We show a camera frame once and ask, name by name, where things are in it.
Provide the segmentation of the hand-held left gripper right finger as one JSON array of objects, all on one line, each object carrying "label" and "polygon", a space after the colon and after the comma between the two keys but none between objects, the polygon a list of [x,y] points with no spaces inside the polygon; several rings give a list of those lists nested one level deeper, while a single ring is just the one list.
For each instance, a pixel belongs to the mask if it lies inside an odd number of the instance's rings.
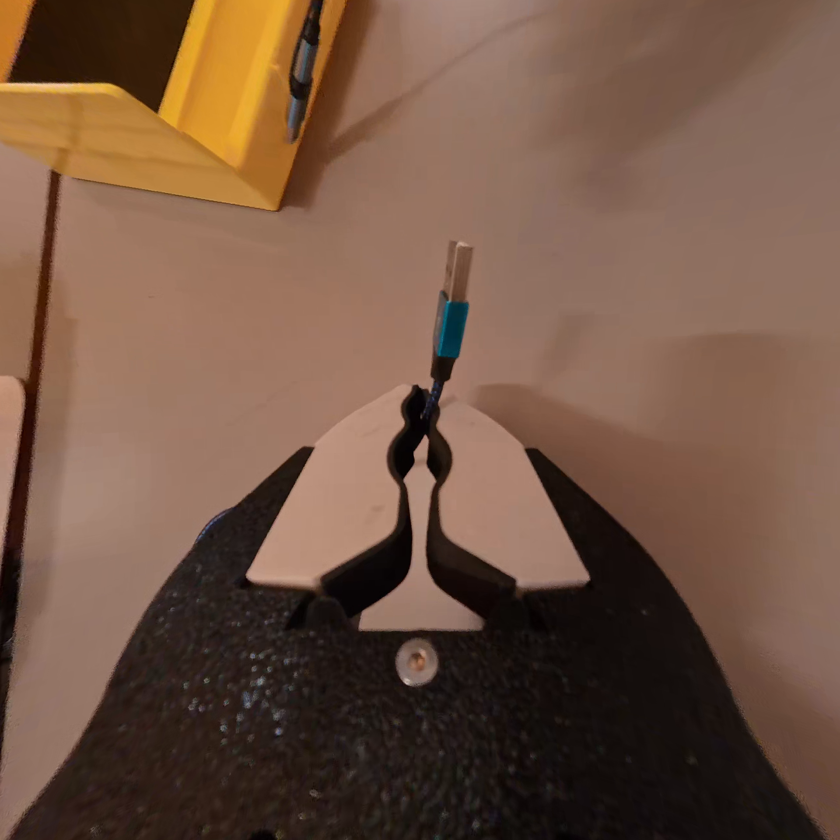
[{"label": "hand-held left gripper right finger", "polygon": [[427,466],[427,567],[446,595],[491,618],[525,595],[589,584],[525,447],[488,415],[464,402],[440,409]]}]

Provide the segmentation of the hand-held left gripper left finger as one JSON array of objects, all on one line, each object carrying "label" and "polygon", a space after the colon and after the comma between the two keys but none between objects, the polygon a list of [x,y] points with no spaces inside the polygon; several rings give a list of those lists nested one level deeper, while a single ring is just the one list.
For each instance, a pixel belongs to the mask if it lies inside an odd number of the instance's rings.
[{"label": "hand-held left gripper left finger", "polygon": [[348,618],[403,583],[413,553],[404,479],[422,440],[421,413],[422,389],[399,385],[323,435],[247,582],[333,599]]}]

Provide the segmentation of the yellow plastic bin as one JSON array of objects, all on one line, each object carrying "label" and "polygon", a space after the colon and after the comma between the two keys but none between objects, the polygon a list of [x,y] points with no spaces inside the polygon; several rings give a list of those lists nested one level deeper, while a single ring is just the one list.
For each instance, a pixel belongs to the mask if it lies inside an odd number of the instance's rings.
[{"label": "yellow plastic bin", "polygon": [[107,83],[15,83],[36,1],[1,3],[2,143],[81,181],[276,211],[347,5],[193,1],[155,112]]}]

